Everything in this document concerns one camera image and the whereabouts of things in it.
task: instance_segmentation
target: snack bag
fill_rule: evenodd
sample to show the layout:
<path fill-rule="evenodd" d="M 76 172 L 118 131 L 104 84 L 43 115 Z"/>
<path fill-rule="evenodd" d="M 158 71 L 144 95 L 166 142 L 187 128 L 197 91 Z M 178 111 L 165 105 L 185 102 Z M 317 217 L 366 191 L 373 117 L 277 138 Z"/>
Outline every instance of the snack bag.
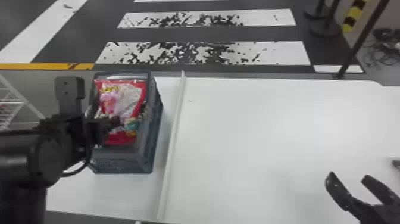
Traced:
<path fill-rule="evenodd" d="M 145 101 L 146 82 L 137 80 L 95 80 L 100 93 L 100 108 L 96 117 L 120 117 L 123 127 L 113 129 L 108 145 L 125 145 L 135 141 Z"/>

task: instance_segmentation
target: cable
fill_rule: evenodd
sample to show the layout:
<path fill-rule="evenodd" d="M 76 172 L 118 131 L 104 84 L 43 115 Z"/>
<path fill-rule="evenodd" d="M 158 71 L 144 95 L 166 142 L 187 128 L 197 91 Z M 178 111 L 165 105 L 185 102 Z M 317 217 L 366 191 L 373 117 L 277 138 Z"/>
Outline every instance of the cable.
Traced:
<path fill-rule="evenodd" d="M 86 154 L 86 158 L 85 158 L 85 162 L 82 164 L 82 166 L 80 166 L 78 169 L 76 169 L 74 171 L 62 173 L 62 177 L 66 178 L 69 176 L 74 176 L 74 175 L 80 173 L 82 170 L 84 170 L 90 164 L 90 160 L 92 159 L 92 154 L 93 154 L 92 147 L 86 146 L 85 154 Z"/>
<path fill-rule="evenodd" d="M 393 66 L 400 63 L 400 52 L 394 49 L 389 49 L 389 44 L 393 45 L 398 43 L 398 40 L 393 41 L 366 41 L 372 42 L 364 45 L 364 48 L 368 48 L 367 53 L 362 57 L 362 61 L 368 67 L 375 67 L 377 70 L 381 69 L 381 65 Z"/>

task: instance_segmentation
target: white floor stripe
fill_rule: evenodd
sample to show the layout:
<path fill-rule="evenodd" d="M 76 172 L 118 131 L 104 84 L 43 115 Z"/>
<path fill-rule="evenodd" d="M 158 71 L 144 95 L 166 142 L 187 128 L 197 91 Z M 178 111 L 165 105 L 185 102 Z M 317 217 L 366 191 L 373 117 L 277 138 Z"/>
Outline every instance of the white floor stripe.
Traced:
<path fill-rule="evenodd" d="M 227 0 L 135 0 L 135 2 L 186 2 L 186 1 L 227 1 Z"/>
<path fill-rule="evenodd" d="M 314 66 L 314 70 L 317 73 L 336 73 L 340 70 L 342 66 Z M 347 73 L 363 73 L 363 69 L 361 66 L 358 65 L 352 65 L 349 66 L 349 68 L 346 71 Z"/>
<path fill-rule="evenodd" d="M 108 42 L 99 64 L 310 65 L 304 44 L 293 42 Z"/>
<path fill-rule="evenodd" d="M 127 13 L 118 28 L 296 26 L 290 9 Z"/>
<path fill-rule="evenodd" d="M 54 2 L 0 51 L 0 63 L 30 63 L 86 1 Z"/>

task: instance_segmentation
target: metal shelf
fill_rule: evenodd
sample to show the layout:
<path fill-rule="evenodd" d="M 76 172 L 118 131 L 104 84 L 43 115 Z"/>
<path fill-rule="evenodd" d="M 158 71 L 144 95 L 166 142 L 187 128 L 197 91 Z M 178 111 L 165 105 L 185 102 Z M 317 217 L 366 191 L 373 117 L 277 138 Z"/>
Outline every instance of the metal shelf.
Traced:
<path fill-rule="evenodd" d="M 8 88 L 0 89 L 0 97 L 0 131 L 2 131 L 8 130 L 8 125 L 25 103 Z"/>

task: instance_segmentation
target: white table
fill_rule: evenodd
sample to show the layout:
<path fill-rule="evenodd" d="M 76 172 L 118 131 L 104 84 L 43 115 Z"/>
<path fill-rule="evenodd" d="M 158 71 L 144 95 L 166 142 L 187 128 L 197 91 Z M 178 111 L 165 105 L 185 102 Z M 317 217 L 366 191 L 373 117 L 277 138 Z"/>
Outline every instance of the white table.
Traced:
<path fill-rule="evenodd" d="M 159 220 L 358 223 L 324 189 L 360 199 L 370 174 L 400 194 L 399 89 L 333 80 L 187 79 Z"/>
<path fill-rule="evenodd" d="M 164 176 L 179 78 L 157 77 L 164 104 L 154 171 L 150 175 L 95 175 L 85 169 L 49 190 L 47 209 L 123 219 L 155 220 Z"/>

